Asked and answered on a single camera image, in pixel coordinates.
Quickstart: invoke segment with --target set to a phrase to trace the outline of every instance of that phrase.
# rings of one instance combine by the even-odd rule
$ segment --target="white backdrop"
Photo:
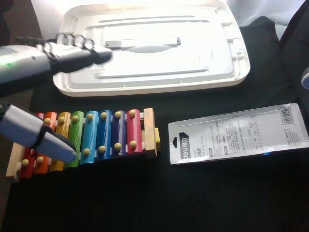
[[[59,32],[63,15],[69,9],[79,5],[115,3],[116,1],[123,2],[124,0],[31,0],[45,40],[54,38]],[[246,26],[258,17],[266,16],[276,23],[276,32],[281,38],[292,16],[305,0],[222,1],[227,2],[239,26]]]

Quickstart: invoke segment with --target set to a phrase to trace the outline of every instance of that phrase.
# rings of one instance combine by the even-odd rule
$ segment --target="toy xylophone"
[[[64,163],[14,143],[6,173],[12,180],[136,154],[145,153],[147,157],[155,158],[160,150],[152,108],[144,109],[144,112],[134,109],[114,114],[109,110],[89,111],[85,118],[80,111],[63,112],[58,118],[55,112],[36,113],[36,116],[56,133],[68,138],[80,155],[73,162]]]

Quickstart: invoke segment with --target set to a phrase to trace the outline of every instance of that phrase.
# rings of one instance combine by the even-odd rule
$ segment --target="deli logo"
[[[181,153],[182,160],[191,158],[189,135],[187,135],[186,133],[180,132],[179,139],[180,139],[180,153]]]

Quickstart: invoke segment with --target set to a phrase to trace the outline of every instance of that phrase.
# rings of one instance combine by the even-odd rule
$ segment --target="package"
[[[309,137],[296,103],[169,123],[171,164],[307,147]]]

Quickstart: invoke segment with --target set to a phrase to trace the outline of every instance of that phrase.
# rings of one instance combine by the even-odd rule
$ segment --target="black cloth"
[[[237,86],[100,98],[67,97],[52,81],[35,89],[34,112],[153,107],[161,153],[157,159],[111,160],[13,185],[3,231],[22,231],[25,225],[32,231],[308,230],[305,152],[169,164],[168,123],[173,121],[293,102],[307,121],[274,23],[261,17],[240,30],[251,71]]]

